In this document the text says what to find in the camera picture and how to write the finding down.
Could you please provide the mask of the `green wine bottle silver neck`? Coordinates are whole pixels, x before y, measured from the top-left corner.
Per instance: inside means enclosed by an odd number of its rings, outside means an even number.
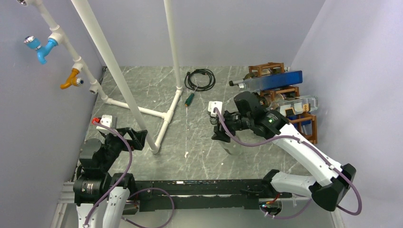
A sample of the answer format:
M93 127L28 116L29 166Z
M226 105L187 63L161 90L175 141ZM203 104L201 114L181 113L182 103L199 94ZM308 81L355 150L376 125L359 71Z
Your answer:
M284 100L283 95L277 95L275 98L271 98L270 96L260 96L258 97L259 103L269 109L269 107L277 101Z

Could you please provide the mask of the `clear square liquor bottle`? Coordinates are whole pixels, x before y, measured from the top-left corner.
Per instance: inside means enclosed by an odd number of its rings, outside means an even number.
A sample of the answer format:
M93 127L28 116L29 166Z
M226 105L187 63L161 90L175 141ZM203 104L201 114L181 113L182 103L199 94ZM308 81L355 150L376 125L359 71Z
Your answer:
M312 95L290 97L272 102L270 109L274 109L286 117L309 113L318 109L318 98Z

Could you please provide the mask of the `tall blue liquid bottle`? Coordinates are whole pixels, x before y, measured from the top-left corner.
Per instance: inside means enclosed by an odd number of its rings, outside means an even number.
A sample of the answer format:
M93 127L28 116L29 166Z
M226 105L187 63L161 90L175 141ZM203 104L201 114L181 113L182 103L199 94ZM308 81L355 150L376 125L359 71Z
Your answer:
M268 76L256 76L254 72L246 74L244 80L238 83L240 90L259 92L303 82L302 71L290 71Z

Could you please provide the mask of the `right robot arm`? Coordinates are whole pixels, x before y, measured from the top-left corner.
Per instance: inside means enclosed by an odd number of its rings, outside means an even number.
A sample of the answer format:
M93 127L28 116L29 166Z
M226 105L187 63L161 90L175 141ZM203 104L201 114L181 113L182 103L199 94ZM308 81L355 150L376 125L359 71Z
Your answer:
M290 121L276 110L263 107L257 97L250 92L242 92L234 97L237 111L228 112L222 102L209 102L208 112L214 126L212 139L230 155L239 154L241 146L252 147L252 143L242 142L236 132L250 130L263 138L263 143L273 143L302 164L308 176L287 174L271 170L262 179L262 192L267 197L279 193L292 193L309 197L318 206L334 211L349 190L358 201L355 212L362 210L362 199L353 180L356 169L351 164L342 165L321 152L304 137Z

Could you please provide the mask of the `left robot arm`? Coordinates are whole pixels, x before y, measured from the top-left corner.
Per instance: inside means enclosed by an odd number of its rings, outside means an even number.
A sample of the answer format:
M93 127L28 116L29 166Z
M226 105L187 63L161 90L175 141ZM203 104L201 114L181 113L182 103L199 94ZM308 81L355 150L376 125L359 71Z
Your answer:
M109 169L122 151L141 151L147 130L118 128L81 145L80 165L73 185L74 203L80 228L116 228L119 226L126 200L136 195L137 187L132 174L109 174Z

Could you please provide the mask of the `tall clear glass bottle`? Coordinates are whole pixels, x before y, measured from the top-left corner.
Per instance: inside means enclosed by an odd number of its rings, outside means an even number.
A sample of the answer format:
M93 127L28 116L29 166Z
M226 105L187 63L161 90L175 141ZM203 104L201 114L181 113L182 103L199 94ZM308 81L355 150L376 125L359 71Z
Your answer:
M243 153L243 147L235 140L233 140L230 136L226 133L222 133L221 140L219 144L224 149L226 153L229 155L240 155Z

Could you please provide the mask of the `dark green wine bottle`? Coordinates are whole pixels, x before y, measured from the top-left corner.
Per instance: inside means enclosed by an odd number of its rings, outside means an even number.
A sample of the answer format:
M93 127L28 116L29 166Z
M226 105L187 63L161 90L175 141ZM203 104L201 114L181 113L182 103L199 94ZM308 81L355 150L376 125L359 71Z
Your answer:
M253 72L248 73L241 79L236 79L236 80L229 81L229 86L237 86L238 84L242 83L244 80L249 79L249 78L253 78L253 77L255 77L255 74Z

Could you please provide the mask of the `blue clear bottle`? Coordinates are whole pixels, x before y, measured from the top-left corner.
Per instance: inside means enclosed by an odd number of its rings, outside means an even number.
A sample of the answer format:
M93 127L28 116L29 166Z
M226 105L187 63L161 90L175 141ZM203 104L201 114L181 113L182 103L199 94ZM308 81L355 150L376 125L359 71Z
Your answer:
M301 121L302 117L300 115L291 115L291 116L287 116L287 118L294 125L298 125L303 122L303 121Z

